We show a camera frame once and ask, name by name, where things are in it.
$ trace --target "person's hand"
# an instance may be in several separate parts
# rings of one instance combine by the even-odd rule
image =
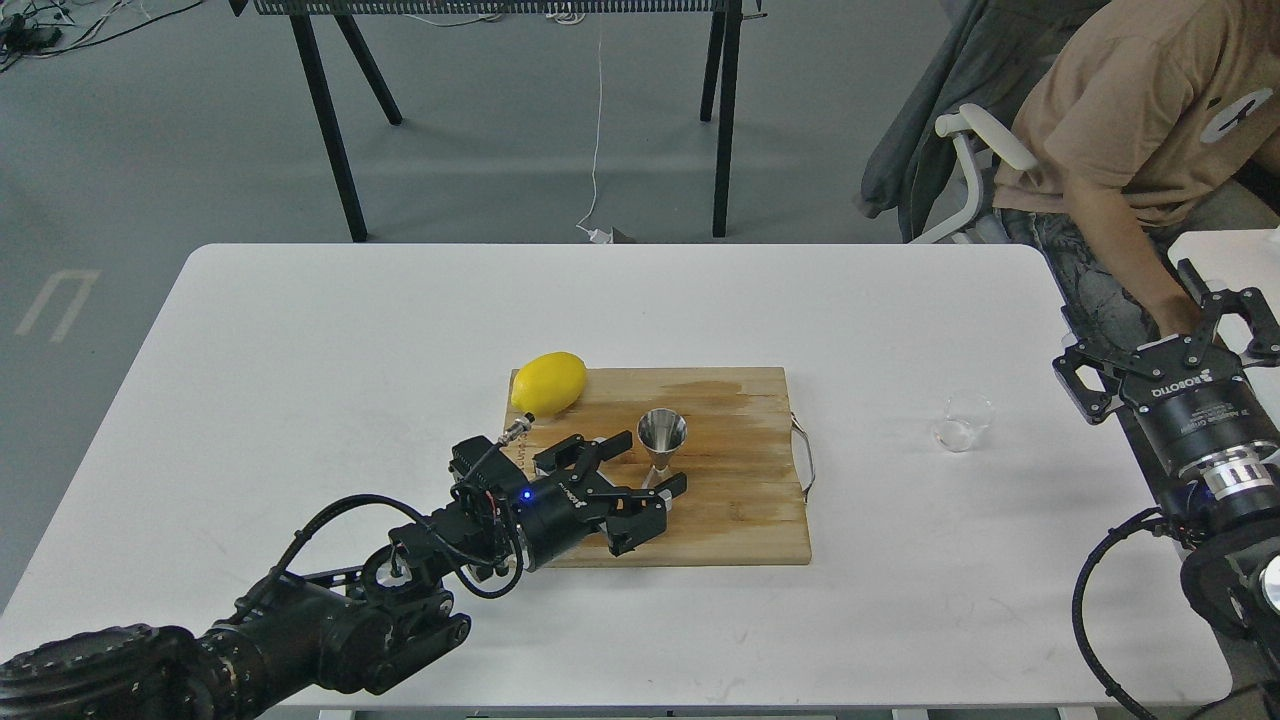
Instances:
[[[1166,302],[1147,309],[1160,328],[1160,337],[1171,334],[1192,334],[1199,327],[1201,309],[1185,293],[1179,293]]]

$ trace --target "wooden cutting board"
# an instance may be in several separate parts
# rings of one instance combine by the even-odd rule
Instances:
[[[671,461],[672,471],[689,475],[689,491],[672,503],[667,532],[621,557],[594,534],[552,565],[808,565],[809,524],[782,368],[589,369],[572,407],[539,419],[504,452],[532,477],[539,451],[572,434],[635,434],[640,416],[654,407],[669,407],[689,423],[689,437]],[[506,424],[517,415],[508,386]],[[616,486],[639,488],[649,465],[636,439],[600,471]]]

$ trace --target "beige t-shirt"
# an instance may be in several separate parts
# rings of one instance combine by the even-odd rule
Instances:
[[[1066,213],[1062,172],[1183,220],[1280,128],[1280,0],[1112,0],[1032,90],[1016,135],[1041,161],[996,174],[997,208]]]

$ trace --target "chair armrest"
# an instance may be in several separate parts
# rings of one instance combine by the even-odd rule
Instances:
[[[940,137],[973,131],[991,151],[1016,170],[1029,170],[1038,165],[1036,156],[991,113],[973,102],[965,102],[948,115],[940,115],[933,123]]]

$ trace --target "person's arm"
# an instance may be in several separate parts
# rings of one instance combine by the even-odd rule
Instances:
[[[1151,314],[1160,333],[1192,333],[1199,307],[1165,270],[1120,190],[1066,173],[1062,197],[1093,255]]]
[[[1271,137],[1253,154],[1253,161],[1262,165],[1262,169],[1271,176],[1280,178],[1280,129],[1271,133]]]

